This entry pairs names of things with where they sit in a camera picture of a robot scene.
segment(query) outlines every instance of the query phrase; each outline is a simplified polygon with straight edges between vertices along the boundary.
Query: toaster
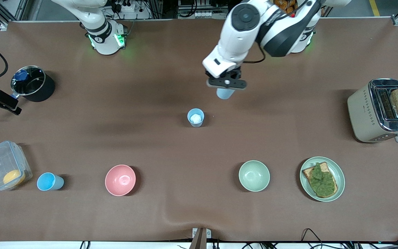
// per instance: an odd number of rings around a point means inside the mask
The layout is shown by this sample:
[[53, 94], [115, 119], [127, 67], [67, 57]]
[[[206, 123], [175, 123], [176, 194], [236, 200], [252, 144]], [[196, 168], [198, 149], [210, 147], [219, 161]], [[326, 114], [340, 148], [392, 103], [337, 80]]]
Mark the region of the toaster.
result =
[[398, 113], [391, 103], [391, 91], [398, 89], [394, 79], [374, 79], [348, 98], [348, 112], [354, 135], [365, 143], [390, 138], [398, 142]]

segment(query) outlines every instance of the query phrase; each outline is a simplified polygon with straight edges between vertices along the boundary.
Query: pink bowl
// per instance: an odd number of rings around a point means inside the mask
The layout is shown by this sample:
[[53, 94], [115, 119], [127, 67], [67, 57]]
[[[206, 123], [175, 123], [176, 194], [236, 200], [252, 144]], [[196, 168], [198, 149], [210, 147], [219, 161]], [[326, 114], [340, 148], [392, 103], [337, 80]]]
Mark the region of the pink bowl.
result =
[[128, 194], [136, 183], [136, 174], [127, 165], [116, 165], [105, 177], [105, 187], [110, 194], [122, 196]]

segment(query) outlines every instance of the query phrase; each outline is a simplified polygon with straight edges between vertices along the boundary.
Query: brown table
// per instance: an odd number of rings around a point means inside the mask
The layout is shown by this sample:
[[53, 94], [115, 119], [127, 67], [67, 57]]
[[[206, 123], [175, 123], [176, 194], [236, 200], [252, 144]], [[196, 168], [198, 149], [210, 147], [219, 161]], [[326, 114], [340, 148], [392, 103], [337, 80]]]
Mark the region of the brown table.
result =
[[[33, 178], [0, 192], [0, 241], [171, 240], [191, 228], [231, 241], [398, 239], [398, 144], [354, 140], [346, 100], [371, 79], [398, 79], [398, 27], [390, 19], [322, 19], [305, 52], [244, 65], [245, 92], [220, 100], [201, 61], [222, 21], [136, 22], [127, 49], [102, 56], [77, 23], [10, 23], [0, 52], [17, 69], [38, 65], [57, 88], [20, 116], [0, 110], [0, 142], [22, 146]], [[253, 47], [248, 59], [260, 52]], [[0, 71], [3, 64], [0, 60]], [[186, 113], [206, 113], [202, 128]], [[346, 178], [330, 203], [310, 199], [297, 179], [303, 161], [326, 156]], [[241, 164], [264, 162], [259, 193], [243, 190]], [[131, 165], [140, 179], [125, 197], [104, 187], [107, 171]], [[63, 191], [41, 192], [53, 172]]]

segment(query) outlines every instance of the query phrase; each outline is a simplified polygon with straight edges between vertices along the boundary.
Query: lemon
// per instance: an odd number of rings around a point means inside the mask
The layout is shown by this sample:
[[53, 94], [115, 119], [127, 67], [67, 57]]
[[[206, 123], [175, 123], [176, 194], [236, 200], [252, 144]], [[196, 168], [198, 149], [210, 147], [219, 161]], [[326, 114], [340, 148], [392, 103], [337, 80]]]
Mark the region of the lemon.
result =
[[[18, 178], [20, 175], [21, 175], [21, 172], [19, 172], [19, 170], [17, 170], [17, 169], [14, 169], [14, 170], [8, 172], [4, 176], [3, 182], [4, 182], [4, 184], [7, 184], [7, 183], [11, 182], [12, 180]], [[25, 177], [26, 177], [26, 175], [23, 175], [21, 177], [21, 179], [19, 180], [19, 182], [16, 184], [22, 183], [22, 181], [25, 179]]]

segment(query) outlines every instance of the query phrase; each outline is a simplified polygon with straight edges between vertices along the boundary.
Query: green bowl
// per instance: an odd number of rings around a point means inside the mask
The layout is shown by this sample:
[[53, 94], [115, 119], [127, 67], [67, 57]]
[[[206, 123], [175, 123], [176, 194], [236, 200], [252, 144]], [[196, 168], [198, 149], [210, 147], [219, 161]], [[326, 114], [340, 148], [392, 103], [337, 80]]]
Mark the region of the green bowl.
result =
[[249, 191], [259, 192], [270, 183], [270, 171], [265, 164], [251, 160], [240, 167], [239, 181]]
[[[314, 192], [314, 190], [311, 188], [308, 179], [306, 179], [305, 175], [303, 174], [303, 171], [305, 169], [316, 166], [316, 163], [322, 163], [322, 162], [327, 163], [328, 168], [330, 169], [330, 172], [333, 174], [333, 177], [336, 180], [336, 184], [338, 185], [338, 190], [336, 194], [328, 198], [318, 197]], [[338, 164], [336, 164], [333, 160], [322, 156], [312, 157], [303, 163], [302, 167], [300, 168], [300, 183], [302, 184], [303, 189], [309, 196], [321, 202], [332, 202], [333, 200], [336, 200], [338, 197], [340, 197], [343, 191], [345, 190], [345, 176], [343, 175], [343, 172], [338, 166]]]

